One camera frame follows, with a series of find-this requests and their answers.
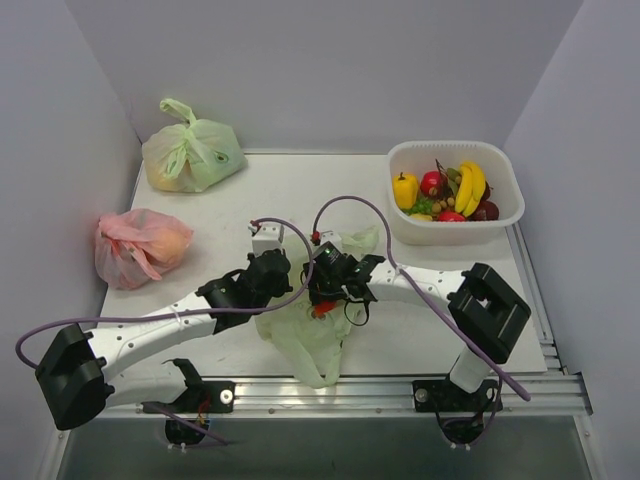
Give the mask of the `light green fruit bag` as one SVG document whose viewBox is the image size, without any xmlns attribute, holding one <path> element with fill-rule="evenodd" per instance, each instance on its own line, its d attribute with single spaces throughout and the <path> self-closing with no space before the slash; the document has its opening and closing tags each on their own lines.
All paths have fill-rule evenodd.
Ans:
<svg viewBox="0 0 640 480">
<path fill-rule="evenodd" d="M 373 253 L 379 242 L 379 229 L 370 226 L 353 233 L 340 232 L 338 246 L 342 251 L 361 260 L 365 254 Z M 284 249 L 291 263 L 289 273 L 293 293 L 271 301 L 280 304 L 296 293 L 303 280 L 303 263 L 308 260 L 306 248 L 301 240 L 293 235 L 284 238 Z M 365 320 L 362 305 L 349 305 L 347 316 L 344 302 L 327 312 L 316 313 L 308 294 L 305 292 L 287 306 L 254 317 L 258 335 L 270 342 L 286 359 L 294 377 L 301 383 L 314 389 L 330 387 L 340 377 L 343 344 L 352 327 Z"/>
</svg>

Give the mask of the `yellow bell pepper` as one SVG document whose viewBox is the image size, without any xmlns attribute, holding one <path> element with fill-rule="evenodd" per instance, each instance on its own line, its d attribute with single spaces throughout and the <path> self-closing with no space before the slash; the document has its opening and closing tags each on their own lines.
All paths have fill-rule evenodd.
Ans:
<svg viewBox="0 0 640 480">
<path fill-rule="evenodd" d="M 410 210 L 416 203 L 420 183 L 413 174 L 400 172 L 392 180 L 394 200 L 401 210 Z"/>
</svg>

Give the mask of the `red tomato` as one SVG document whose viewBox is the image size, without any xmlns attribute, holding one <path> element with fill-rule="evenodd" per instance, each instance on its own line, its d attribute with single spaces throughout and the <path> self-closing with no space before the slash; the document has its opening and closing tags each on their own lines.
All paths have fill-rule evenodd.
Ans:
<svg viewBox="0 0 640 480">
<path fill-rule="evenodd" d="M 467 219 L 464 215 L 455 211 L 443 211 L 438 215 L 437 220 L 439 222 L 466 222 Z"/>
</svg>

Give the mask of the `brown longan bunch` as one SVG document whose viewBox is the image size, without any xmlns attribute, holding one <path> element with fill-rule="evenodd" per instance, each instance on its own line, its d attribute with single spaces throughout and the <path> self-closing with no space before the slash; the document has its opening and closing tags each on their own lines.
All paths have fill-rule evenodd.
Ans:
<svg viewBox="0 0 640 480">
<path fill-rule="evenodd" d="M 453 168 L 446 168 L 438 159 L 435 160 L 435 165 L 436 185 L 434 189 L 436 198 L 442 211 L 453 211 L 461 183 L 461 174 Z"/>
</svg>

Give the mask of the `yellow banana bunch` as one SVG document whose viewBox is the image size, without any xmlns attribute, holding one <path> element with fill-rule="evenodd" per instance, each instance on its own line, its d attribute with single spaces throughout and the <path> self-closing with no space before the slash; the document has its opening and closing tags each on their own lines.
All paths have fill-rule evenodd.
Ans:
<svg viewBox="0 0 640 480">
<path fill-rule="evenodd" d="M 464 162 L 459 167 L 461 183 L 455 198 L 455 211 L 470 217 L 479 206 L 486 190 L 484 171 L 474 162 Z"/>
</svg>

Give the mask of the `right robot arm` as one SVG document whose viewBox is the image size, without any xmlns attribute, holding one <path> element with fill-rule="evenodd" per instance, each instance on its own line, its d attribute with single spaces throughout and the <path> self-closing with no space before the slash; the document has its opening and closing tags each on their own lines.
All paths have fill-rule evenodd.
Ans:
<svg viewBox="0 0 640 480">
<path fill-rule="evenodd" d="M 302 267 L 314 306 L 327 302 L 400 302 L 425 305 L 463 343 L 449 379 L 446 402 L 465 409 L 479 397 L 479 387 L 492 372 L 522 400 L 531 394 L 502 366 L 509 360 L 531 309 L 526 301 L 484 263 L 467 270 L 432 270 L 403 266 L 380 255 L 357 260 L 333 243 L 322 244 Z"/>
</svg>

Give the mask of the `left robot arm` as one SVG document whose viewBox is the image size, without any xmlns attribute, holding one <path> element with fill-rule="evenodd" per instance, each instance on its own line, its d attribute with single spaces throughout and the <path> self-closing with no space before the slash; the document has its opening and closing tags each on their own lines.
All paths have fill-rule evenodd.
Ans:
<svg viewBox="0 0 640 480">
<path fill-rule="evenodd" d="M 292 291 L 291 264 L 281 249 L 249 254 L 248 260 L 245 270 L 211 280 L 187 299 L 194 309 L 222 308 L 222 313 L 175 309 L 169 319 L 101 332 L 83 331 L 77 324 L 60 330 L 36 368 L 56 427 L 70 430 L 95 418 L 116 392 L 111 383 L 125 368 L 174 345 L 242 325 L 253 314 L 233 308 L 264 308 Z"/>
</svg>

